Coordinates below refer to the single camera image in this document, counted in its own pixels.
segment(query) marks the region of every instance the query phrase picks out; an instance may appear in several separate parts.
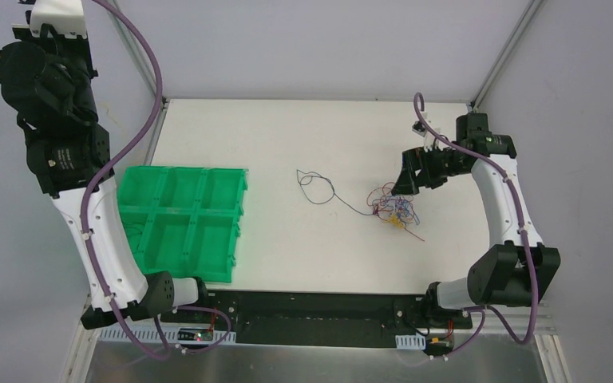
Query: colorful wire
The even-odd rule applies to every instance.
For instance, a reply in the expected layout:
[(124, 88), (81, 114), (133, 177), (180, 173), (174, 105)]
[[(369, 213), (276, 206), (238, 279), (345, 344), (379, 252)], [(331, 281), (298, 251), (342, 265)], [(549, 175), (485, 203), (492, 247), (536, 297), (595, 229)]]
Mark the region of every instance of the colorful wire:
[[(311, 198), (309, 198), (307, 191), (304, 190), (304, 187), (311, 184), (314, 178), (325, 180), (330, 185), (330, 189), (332, 190), (332, 194), (330, 195), (330, 197), (322, 202), (313, 201)], [(340, 200), (340, 202), (344, 203), (347, 207), (357, 212), (358, 214), (365, 216), (377, 216), (382, 221), (391, 223), (395, 227), (407, 231), (415, 238), (424, 242), (424, 239), (422, 237), (408, 230), (408, 225), (419, 224), (419, 216), (417, 216), (417, 213), (415, 213), (414, 206), (412, 204), (414, 197), (412, 197), (411, 195), (391, 195), (391, 190), (394, 188), (395, 185), (395, 183), (393, 182), (387, 182), (381, 187), (373, 189), (373, 191), (369, 193), (368, 198), (366, 199), (366, 203), (368, 207), (372, 209), (371, 213), (359, 211), (355, 207), (348, 204), (334, 190), (334, 185), (332, 184), (332, 181), (327, 177), (321, 176), (317, 172), (303, 172), (297, 169), (297, 183), (302, 189), (302, 193), (306, 197), (306, 200), (308, 200), (314, 205), (323, 205), (325, 203), (330, 202), (333, 198), (337, 198)]]

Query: black metal plate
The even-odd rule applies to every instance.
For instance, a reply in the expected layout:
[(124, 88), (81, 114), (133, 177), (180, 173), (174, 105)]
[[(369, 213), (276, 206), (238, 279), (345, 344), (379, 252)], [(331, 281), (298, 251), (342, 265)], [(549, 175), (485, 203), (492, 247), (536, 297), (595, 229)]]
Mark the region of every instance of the black metal plate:
[[(396, 335), (425, 328), (418, 314), (422, 295), (312, 294), (211, 290), (202, 306), (229, 316), (236, 342), (258, 345), (318, 345), (393, 348)], [(180, 310), (161, 315), (163, 322), (205, 323), (208, 314)], [(221, 318), (215, 329), (224, 330)], [(455, 329), (470, 329), (471, 318), (454, 319)]]

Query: metal floor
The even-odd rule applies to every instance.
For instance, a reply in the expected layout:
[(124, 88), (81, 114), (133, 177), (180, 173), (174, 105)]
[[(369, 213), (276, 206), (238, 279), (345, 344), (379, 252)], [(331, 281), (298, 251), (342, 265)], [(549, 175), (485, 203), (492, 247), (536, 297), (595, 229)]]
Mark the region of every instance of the metal floor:
[[(465, 334), (456, 334), (457, 343)], [(547, 381), (535, 342), (521, 346), (508, 335), (480, 335), (448, 361), (416, 350), (225, 345), (166, 362), (141, 359), (130, 343), (98, 342), (86, 382), (539, 382)]]

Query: cable clip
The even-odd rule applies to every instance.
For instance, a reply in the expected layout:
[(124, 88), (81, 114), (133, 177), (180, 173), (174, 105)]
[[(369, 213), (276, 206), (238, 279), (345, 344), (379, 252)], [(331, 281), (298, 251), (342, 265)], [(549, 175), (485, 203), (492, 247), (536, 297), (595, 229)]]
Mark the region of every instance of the cable clip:
[(111, 295), (105, 295), (105, 302), (111, 303), (115, 297), (116, 297), (116, 293), (111, 293)]

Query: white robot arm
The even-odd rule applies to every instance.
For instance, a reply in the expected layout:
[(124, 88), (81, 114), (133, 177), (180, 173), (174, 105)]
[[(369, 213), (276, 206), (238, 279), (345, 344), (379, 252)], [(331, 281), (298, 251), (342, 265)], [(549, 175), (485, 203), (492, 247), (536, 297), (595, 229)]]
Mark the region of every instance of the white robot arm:
[[(413, 130), (425, 134), (425, 126), (425, 121), (420, 120)], [(520, 206), (516, 208), (511, 190), (511, 186), (520, 190), (516, 157), (511, 137), (492, 134), (484, 113), (457, 118), (457, 139), (450, 147), (403, 152), (401, 175), (393, 194), (417, 194), (421, 187), (438, 188), (450, 176), (470, 173), (481, 192), (490, 235), (490, 249), (466, 277), (429, 285), (420, 307), (425, 318), (443, 320), (474, 306), (530, 306), (533, 294), (529, 267), (536, 272), (539, 298), (548, 288), (560, 266), (560, 255), (557, 249), (543, 245), (520, 193), (517, 193)], [(521, 220), (530, 244), (532, 265), (526, 258), (518, 226)]]
[[(81, 0), (37, 0), (28, 26), (15, 26), (19, 40), (0, 50), (3, 99), (18, 111), (27, 165), (62, 214), (83, 261), (92, 307), (87, 329), (117, 321), (105, 297), (81, 230), (81, 201), (89, 181), (107, 164), (109, 134), (98, 124), (90, 87), (97, 75), (90, 57)], [(199, 278), (143, 275), (132, 257), (118, 213), (113, 171), (93, 193), (89, 229), (100, 270), (123, 317), (153, 318), (206, 294)]]

